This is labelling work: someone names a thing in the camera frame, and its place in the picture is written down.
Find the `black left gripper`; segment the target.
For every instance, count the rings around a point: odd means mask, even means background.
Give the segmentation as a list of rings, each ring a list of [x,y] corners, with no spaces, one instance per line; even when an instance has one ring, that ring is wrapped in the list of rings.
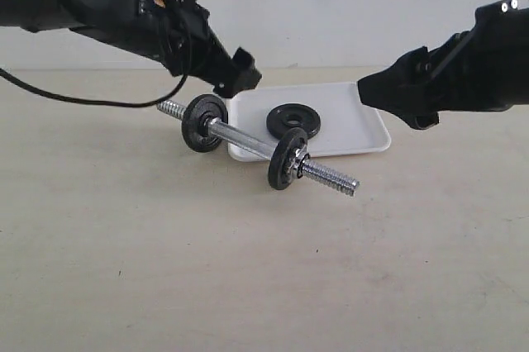
[[[254,56],[238,47],[231,57],[211,28],[210,12],[205,7],[159,0],[159,10],[164,15],[163,65],[179,78],[177,90],[191,77],[212,85],[221,98],[234,98],[258,86],[262,73],[255,67]]]

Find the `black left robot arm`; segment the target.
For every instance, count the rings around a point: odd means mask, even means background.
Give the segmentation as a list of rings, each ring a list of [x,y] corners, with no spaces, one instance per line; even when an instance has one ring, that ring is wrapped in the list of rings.
[[[254,89],[262,74],[248,51],[230,55],[198,0],[1,0],[1,25],[30,33],[69,30],[191,76],[222,98]]]

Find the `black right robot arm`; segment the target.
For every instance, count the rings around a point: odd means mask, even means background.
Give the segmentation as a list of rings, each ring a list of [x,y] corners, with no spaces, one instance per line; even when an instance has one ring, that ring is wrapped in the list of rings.
[[[528,104],[528,10],[513,0],[479,7],[474,26],[435,49],[420,46],[358,80],[360,101],[415,130],[440,112],[505,112]]]

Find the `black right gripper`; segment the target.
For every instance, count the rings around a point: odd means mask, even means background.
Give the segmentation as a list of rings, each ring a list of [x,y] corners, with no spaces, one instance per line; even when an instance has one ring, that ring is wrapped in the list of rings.
[[[474,11],[474,26],[434,49],[421,46],[358,80],[360,101],[411,129],[439,113],[503,112],[525,103],[525,11],[500,0]]]

